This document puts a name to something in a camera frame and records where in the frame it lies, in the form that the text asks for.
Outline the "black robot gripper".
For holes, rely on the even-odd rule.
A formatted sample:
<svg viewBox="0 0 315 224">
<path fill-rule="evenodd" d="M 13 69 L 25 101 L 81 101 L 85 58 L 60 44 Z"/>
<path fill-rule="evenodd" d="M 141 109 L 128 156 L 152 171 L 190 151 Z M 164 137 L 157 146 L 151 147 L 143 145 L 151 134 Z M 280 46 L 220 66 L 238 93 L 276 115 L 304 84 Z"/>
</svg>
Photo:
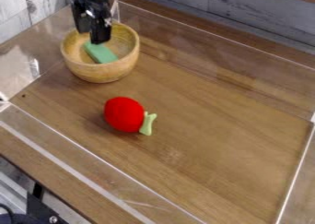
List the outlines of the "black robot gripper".
<svg viewBox="0 0 315 224">
<path fill-rule="evenodd" d="M 112 15 L 108 7 L 109 0 L 71 0 L 76 30 L 79 33 L 89 32 L 89 39 L 93 44 L 101 44 L 111 40 Z"/>
</svg>

